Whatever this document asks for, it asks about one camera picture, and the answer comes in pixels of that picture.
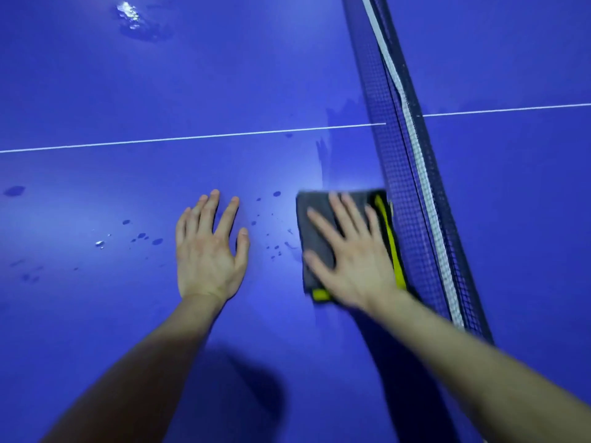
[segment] black mesh net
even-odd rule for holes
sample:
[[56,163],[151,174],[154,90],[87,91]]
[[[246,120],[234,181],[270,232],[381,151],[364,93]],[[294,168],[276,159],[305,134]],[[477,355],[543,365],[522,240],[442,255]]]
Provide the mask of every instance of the black mesh net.
[[[444,252],[467,331],[492,343],[492,336],[482,312],[452,213],[443,189],[421,109],[412,87],[402,50],[392,24],[386,0],[370,0],[380,30],[402,82],[414,130],[423,154],[428,185],[443,237]],[[401,97],[385,65],[376,36],[362,0],[343,0],[344,11],[365,103],[374,126],[373,135],[380,156],[388,195],[394,210],[394,226],[400,241],[403,263],[409,284],[423,302],[446,318],[451,318],[450,304],[436,253],[433,228],[427,216],[416,160],[412,151]]]

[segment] person's left arm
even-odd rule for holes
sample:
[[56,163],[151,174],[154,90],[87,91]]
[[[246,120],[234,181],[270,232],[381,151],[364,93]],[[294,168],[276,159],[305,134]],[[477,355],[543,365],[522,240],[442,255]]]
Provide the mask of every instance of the person's left arm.
[[177,223],[181,303],[74,403],[44,443],[162,441],[193,359],[247,267],[247,231],[239,233],[236,257],[228,243],[239,200],[212,233],[218,201],[217,190],[203,195]]

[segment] person's right arm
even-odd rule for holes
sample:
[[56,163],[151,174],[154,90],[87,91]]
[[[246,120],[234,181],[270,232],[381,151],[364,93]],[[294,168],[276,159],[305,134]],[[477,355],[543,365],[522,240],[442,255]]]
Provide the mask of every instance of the person's right arm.
[[336,269],[306,252],[308,266],[344,305],[359,308],[406,345],[446,385],[489,442],[588,442],[591,409],[525,365],[454,327],[399,290],[374,210],[370,230],[350,196],[331,194],[344,231],[310,220],[333,246]]

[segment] forearm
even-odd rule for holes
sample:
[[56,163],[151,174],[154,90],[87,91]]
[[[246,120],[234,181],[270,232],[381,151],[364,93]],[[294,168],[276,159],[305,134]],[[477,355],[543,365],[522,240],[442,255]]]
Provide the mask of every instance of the forearm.
[[106,372],[58,421],[46,443],[160,442],[221,304],[189,297]]
[[579,442],[591,435],[589,409],[566,391],[410,296],[382,302],[374,319],[432,370],[491,442]]

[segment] hand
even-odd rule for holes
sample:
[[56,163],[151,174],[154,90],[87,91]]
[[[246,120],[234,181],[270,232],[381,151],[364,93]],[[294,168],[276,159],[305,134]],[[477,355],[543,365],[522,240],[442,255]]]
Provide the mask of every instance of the hand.
[[343,194],[342,198],[343,202],[337,194],[329,194],[330,205],[344,232],[344,238],[322,215],[312,208],[308,210],[310,221],[335,252],[335,270],[326,267],[312,251],[304,253],[304,260],[339,302],[367,313],[379,302],[380,297],[402,291],[396,287],[394,268],[382,240],[375,210],[365,206],[370,226],[368,230],[351,196]]
[[211,295],[223,306],[242,283],[250,241],[248,231],[241,229],[236,257],[232,255],[228,241],[238,210],[238,197],[232,198],[212,233],[219,198],[218,190],[213,190],[209,198],[203,194],[194,208],[187,208],[181,215],[176,227],[177,277],[182,298]]

